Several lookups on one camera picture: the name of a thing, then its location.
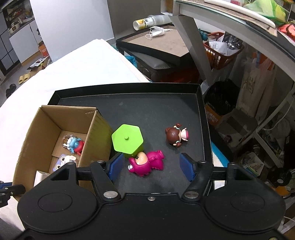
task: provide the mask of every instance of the red plastic basket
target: red plastic basket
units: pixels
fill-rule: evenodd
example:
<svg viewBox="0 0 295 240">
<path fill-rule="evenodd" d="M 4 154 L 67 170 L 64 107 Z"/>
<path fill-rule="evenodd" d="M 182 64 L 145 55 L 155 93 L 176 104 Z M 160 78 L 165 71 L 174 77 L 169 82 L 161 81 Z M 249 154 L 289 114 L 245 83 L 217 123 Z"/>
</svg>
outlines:
<svg viewBox="0 0 295 240">
<path fill-rule="evenodd" d="M 222 37 L 224 33 L 221 32 L 215 32 L 208 34 L 208 40 L 203 41 L 205 50 L 207 52 L 207 56 L 210 62 L 211 68 L 215 68 L 217 70 L 224 68 L 227 66 L 232 60 L 235 59 L 235 57 L 244 49 L 244 45 L 242 45 L 241 49 L 232 54 L 231 56 L 224 56 L 221 53 L 213 50 L 211 47 L 209 47 L 209 39 L 215 39 Z"/>
</svg>

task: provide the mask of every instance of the cabinet door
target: cabinet door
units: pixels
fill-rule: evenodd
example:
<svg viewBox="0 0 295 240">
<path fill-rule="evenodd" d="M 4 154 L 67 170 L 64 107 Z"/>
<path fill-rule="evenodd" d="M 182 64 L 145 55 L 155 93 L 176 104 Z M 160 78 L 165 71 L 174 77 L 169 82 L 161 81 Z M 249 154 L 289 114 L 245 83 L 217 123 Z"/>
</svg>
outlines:
<svg viewBox="0 0 295 240">
<path fill-rule="evenodd" d="M 30 26 L 31 26 L 32 32 L 34 34 L 34 37 L 36 39 L 36 42 L 41 43 L 41 37 L 38 35 L 38 31 L 37 31 L 38 26 L 36 24 L 36 21 L 34 20 L 34 21 L 30 22 Z"/>
<path fill-rule="evenodd" d="M 39 50 L 29 24 L 11 36 L 9 40 L 21 63 Z"/>
</svg>

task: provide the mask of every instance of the purple object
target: purple object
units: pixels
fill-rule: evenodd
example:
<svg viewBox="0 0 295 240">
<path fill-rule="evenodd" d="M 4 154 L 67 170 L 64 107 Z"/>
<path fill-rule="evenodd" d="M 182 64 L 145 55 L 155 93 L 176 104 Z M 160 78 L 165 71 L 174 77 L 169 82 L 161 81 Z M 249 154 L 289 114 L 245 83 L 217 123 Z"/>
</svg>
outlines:
<svg viewBox="0 0 295 240">
<path fill-rule="evenodd" d="M 163 159 L 164 155 L 160 150 L 147 154 L 139 152 L 136 159 L 129 158 L 130 165 L 128 166 L 128 170 L 131 173 L 136 173 L 143 177 L 144 175 L 148 175 L 152 169 L 163 170 Z"/>
</svg>

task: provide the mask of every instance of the blue toy figure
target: blue toy figure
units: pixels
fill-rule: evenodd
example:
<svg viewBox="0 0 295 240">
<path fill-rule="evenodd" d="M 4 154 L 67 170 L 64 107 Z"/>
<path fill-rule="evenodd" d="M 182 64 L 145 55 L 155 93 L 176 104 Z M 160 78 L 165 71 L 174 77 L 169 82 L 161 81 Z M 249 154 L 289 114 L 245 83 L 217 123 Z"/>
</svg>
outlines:
<svg viewBox="0 0 295 240">
<path fill-rule="evenodd" d="M 71 153 L 81 155 L 84 146 L 84 141 L 74 135 L 65 136 L 63 138 L 63 147 L 68 149 Z"/>
</svg>

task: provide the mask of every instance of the black-rimmed cardboard tray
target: black-rimmed cardboard tray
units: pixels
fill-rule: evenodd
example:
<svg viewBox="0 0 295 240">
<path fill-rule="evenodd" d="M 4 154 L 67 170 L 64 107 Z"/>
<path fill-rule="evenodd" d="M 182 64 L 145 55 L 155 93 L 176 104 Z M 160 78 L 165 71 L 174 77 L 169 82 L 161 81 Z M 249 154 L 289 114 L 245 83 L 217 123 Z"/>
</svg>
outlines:
<svg viewBox="0 0 295 240">
<path fill-rule="evenodd" d="M 143 29 L 117 39 L 117 47 L 147 54 L 163 61 L 173 63 L 179 67 L 192 64 L 193 59 L 176 27 L 171 25 L 163 25 L 161 27 L 170 28 L 173 31 L 165 32 L 162 36 L 147 39 L 145 36 L 150 30 Z"/>
<path fill-rule="evenodd" d="M 146 177 L 128 171 L 125 159 L 115 187 L 124 193 L 178 192 L 189 181 L 179 166 L 179 154 L 194 160 L 212 161 L 211 142 L 200 85 L 176 83 L 124 83 L 55 91 L 49 105 L 96 107 L 115 131 L 122 124 L 140 127 L 145 152 L 161 150 L 164 170 Z M 189 131 L 189 140 L 180 148 L 166 141 L 165 129 L 176 123 Z"/>
</svg>

